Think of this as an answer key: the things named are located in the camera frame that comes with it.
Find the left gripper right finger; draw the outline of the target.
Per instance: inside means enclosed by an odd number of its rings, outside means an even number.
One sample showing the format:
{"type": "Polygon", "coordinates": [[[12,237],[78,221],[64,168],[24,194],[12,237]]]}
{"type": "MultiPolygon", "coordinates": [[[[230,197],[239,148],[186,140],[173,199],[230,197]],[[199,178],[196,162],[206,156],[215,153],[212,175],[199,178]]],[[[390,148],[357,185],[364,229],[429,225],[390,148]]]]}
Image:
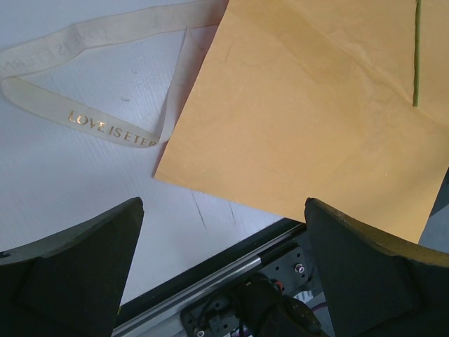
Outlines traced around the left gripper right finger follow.
{"type": "Polygon", "coordinates": [[[304,216],[336,336],[447,336],[448,254],[309,198],[304,216]]]}

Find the cream printed ribbon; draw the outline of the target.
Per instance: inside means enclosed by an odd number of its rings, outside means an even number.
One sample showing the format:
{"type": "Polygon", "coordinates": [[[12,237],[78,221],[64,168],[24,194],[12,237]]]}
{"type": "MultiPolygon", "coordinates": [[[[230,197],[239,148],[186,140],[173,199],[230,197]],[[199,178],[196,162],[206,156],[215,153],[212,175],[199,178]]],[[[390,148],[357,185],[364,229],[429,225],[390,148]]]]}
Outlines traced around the cream printed ribbon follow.
{"type": "Polygon", "coordinates": [[[1,90],[32,114],[112,143],[148,148],[169,140],[207,54],[193,29],[217,26],[224,1],[192,1],[80,22],[1,52],[1,90]],[[183,41],[163,109],[160,133],[152,133],[24,80],[25,75],[63,65],[84,51],[125,44],[167,32],[183,41]]]}

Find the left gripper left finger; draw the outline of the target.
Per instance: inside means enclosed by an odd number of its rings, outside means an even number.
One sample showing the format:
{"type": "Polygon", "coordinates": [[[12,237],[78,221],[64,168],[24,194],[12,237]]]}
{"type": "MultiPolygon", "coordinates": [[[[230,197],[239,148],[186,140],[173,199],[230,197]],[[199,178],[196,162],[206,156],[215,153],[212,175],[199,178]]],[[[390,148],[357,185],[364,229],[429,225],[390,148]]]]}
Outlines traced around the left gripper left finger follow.
{"type": "Polygon", "coordinates": [[[111,336],[144,218],[141,198],[1,252],[2,336],[111,336]]]}

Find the pink rosebud leafy stem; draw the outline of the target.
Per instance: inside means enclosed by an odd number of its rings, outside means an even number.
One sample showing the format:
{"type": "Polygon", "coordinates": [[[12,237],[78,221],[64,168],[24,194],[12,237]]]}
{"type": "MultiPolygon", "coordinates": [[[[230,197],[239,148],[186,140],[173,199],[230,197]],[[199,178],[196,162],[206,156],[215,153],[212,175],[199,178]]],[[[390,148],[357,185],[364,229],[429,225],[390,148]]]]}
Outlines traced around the pink rosebud leafy stem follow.
{"type": "Polygon", "coordinates": [[[413,78],[413,107],[419,105],[420,95],[420,21],[422,1],[415,1],[415,50],[414,50],[414,78],[413,78]]]}

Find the orange wrapping paper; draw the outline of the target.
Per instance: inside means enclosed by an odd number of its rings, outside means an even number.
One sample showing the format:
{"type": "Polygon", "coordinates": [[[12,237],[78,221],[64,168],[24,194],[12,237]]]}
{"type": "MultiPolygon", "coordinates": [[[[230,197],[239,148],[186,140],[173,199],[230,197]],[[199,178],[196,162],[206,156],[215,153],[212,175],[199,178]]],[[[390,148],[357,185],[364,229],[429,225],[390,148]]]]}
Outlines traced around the orange wrapping paper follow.
{"type": "Polygon", "coordinates": [[[411,242],[448,169],[448,2],[230,1],[157,179],[304,220],[317,198],[411,242]]]}

